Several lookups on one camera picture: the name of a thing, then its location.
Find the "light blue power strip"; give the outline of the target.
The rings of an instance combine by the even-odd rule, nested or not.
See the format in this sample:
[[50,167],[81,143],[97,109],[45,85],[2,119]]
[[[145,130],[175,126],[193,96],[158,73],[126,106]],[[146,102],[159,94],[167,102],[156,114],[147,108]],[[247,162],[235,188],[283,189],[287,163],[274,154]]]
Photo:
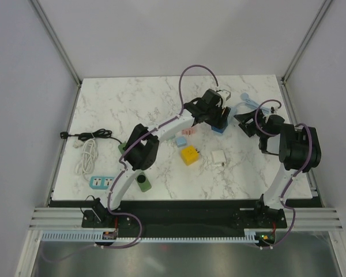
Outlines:
[[229,112],[228,117],[227,117],[228,123],[230,123],[234,119],[234,116],[237,115],[237,112],[238,112],[238,106],[237,105],[230,107],[230,112]]

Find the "pink cube plug adapter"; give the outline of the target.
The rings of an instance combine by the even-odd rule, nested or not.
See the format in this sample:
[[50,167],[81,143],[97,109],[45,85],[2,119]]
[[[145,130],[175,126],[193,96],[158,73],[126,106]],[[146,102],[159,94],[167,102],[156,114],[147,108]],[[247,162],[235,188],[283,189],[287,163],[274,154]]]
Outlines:
[[187,129],[184,129],[184,130],[181,131],[181,133],[183,135],[186,135],[186,136],[191,136],[195,132],[196,132],[196,130],[194,128],[187,128]]

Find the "light blue plug adapter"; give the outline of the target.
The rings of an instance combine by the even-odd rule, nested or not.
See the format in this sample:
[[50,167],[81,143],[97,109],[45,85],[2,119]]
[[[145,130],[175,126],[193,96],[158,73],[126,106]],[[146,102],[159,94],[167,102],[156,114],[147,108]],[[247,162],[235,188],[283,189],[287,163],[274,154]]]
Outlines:
[[187,145],[187,140],[185,137],[177,137],[175,139],[177,147],[184,147]]

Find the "white USB charger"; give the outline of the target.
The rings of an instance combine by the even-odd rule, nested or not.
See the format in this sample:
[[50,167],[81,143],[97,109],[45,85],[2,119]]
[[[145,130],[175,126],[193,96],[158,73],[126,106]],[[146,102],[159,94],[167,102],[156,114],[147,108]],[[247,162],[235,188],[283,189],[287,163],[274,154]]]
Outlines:
[[218,166],[224,166],[226,163],[226,157],[223,150],[215,150],[211,152],[213,164]]

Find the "yellow cube plug adapter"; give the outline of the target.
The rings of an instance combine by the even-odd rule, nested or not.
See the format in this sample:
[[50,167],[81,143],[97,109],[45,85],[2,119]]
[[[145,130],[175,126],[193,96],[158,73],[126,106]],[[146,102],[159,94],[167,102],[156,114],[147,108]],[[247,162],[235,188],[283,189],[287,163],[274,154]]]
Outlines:
[[182,149],[180,151],[180,156],[185,165],[189,166],[194,162],[198,161],[200,158],[199,152],[192,145]]

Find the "teal USB power strip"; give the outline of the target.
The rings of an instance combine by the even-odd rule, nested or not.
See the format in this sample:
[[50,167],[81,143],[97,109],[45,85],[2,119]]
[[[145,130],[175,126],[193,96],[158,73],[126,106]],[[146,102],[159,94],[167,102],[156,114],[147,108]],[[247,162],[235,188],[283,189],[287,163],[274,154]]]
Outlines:
[[89,186],[93,190],[107,190],[112,185],[114,177],[91,177]]

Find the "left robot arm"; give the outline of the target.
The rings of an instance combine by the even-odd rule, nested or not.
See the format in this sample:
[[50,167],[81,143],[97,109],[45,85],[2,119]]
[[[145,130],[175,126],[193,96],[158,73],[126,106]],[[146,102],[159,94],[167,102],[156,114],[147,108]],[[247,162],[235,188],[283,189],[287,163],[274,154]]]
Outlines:
[[181,130],[201,123],[222,129],[227,123],[231,109],[227,106],[231,92],[225,89],[208,89],[203,96],[184,102],[180,95],[181,110],[172,118],[150,127],[138,124],[134,127],[125,150],[118,162],[121,164],[118,175],[112,179],[104,200],[105,207],[95,213],[95,221],[108,227],[114,223],[117,208],[140,172],[149,169],[156,161],[160,143]]

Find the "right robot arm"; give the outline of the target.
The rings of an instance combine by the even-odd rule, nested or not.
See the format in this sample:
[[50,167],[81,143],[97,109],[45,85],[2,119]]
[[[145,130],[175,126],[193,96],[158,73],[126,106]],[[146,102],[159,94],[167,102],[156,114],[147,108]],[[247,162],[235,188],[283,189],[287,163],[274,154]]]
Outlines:
[[265,116],[262,110],[237,114],[234,118],[248,137],[259,137],[259,150],[263,154],[277,156],[280,162],[271,186],[256,201],[254,209],[246,213],[257,227],[274,223],[285,228],[284,206],[295,178],[316,168],[321,161],[317,130],[285,123],[285,119],[276,114]]

